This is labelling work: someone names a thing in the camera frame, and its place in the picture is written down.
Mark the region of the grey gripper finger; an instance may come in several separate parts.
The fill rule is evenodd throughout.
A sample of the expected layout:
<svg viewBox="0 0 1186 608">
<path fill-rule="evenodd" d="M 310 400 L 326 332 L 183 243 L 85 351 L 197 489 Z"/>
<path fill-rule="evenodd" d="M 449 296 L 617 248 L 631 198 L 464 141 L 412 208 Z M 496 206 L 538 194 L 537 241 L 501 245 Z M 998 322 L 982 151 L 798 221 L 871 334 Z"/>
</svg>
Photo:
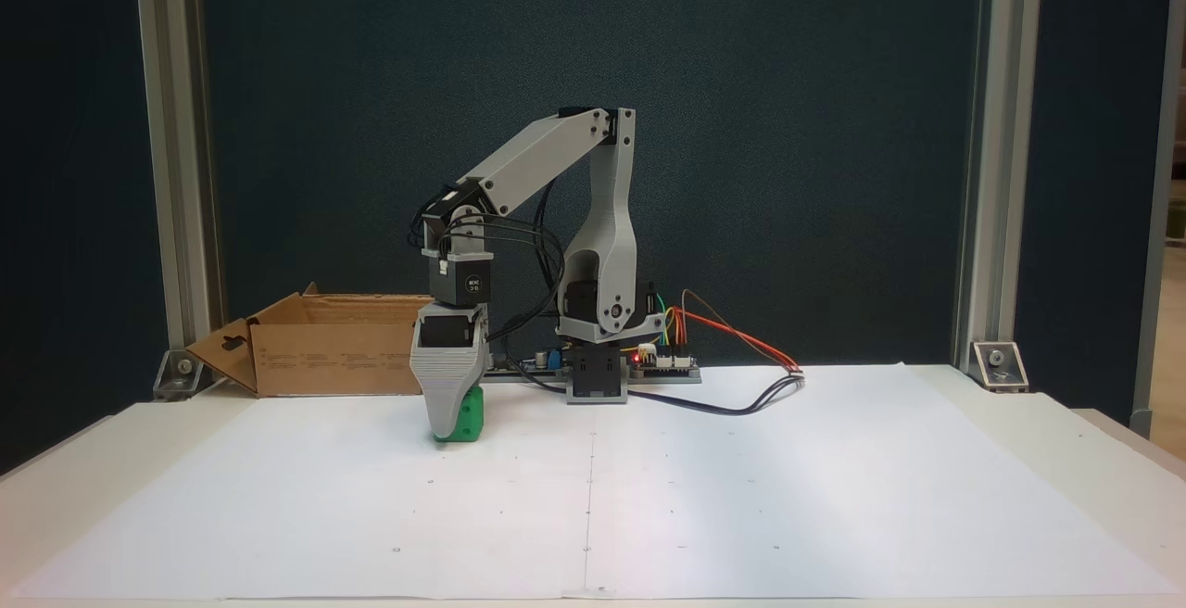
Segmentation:
<svg viewBox="0 0 1186 608">
<path fill-rule="evenodd" d="M 436 442 L 474 442 L 483 430 L 482 372 L 415 372 Z"/>
</svg>

